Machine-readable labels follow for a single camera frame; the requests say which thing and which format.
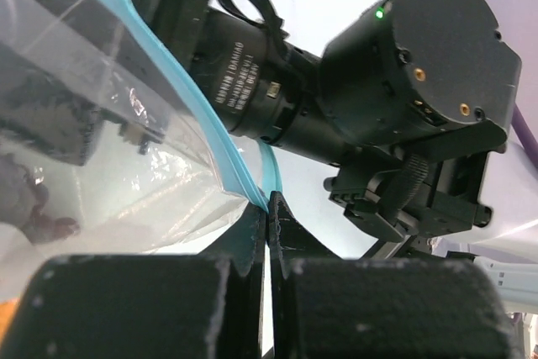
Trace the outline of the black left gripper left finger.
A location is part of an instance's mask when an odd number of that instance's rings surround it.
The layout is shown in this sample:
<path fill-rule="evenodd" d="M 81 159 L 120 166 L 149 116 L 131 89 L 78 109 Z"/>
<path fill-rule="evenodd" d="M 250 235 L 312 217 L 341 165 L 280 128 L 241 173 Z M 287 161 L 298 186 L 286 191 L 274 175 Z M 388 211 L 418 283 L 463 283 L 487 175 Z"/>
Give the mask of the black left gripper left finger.
<path fill-rule="evenodd" d="M 31 278 L 4 358 L 258 358 L 266 212 L 196 255 L 73 255 Z"/>

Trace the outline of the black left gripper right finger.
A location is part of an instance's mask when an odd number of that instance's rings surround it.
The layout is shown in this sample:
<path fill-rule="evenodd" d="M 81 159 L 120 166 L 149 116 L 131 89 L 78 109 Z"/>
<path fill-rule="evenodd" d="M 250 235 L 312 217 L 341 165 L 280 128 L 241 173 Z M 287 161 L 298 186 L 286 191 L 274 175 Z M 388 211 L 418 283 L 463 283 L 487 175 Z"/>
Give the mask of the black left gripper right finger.
<path fill-rule="evenodd" d="M 345 260 L 270 197 L 277 358 L 514 358 L 500 298 L 471 262 Z"/>

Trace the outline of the clear zip top bag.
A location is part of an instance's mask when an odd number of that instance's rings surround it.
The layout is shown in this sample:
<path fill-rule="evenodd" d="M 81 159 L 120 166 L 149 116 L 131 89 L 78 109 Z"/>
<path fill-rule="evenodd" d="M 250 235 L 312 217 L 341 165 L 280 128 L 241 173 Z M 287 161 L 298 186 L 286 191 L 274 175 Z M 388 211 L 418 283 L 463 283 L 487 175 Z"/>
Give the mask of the clear zip top bag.
<path fill-rule="evenodd" d="M 1 221 L 1 261 L 146 252 L 233 223 L 282 186 L 272 151 L 226 134 L 132 0 L 1 0 L 1 155 L 80 233 L 32 244 Z"/>

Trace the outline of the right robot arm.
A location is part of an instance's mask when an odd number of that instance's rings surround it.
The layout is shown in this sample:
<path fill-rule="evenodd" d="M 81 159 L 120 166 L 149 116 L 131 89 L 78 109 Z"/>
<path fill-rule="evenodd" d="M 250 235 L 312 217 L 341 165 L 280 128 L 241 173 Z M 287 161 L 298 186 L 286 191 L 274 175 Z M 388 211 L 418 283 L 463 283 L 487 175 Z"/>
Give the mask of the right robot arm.
<path fill-rule="evenodd" d="M 321 56 L 287 41 L 271 0 L 132 1 L 230 134 L 337 169 L 324 187 L 369 256 L 452 236 L 536 257 L 521 60 L 486 0 L 379 0 Z"/>

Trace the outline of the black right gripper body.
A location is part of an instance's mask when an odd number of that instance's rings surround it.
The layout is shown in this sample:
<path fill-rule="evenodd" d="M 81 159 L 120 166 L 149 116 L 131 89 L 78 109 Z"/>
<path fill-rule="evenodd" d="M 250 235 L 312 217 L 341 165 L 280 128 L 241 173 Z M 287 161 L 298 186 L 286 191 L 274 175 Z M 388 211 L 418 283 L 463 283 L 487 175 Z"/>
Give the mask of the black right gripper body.
<path fill-rule="evenodd" d="M 319 59 L 289 44 L 270 0 L 132 0 L 227 131 L 314 161 L 349 146 L 314 99 Z"/>

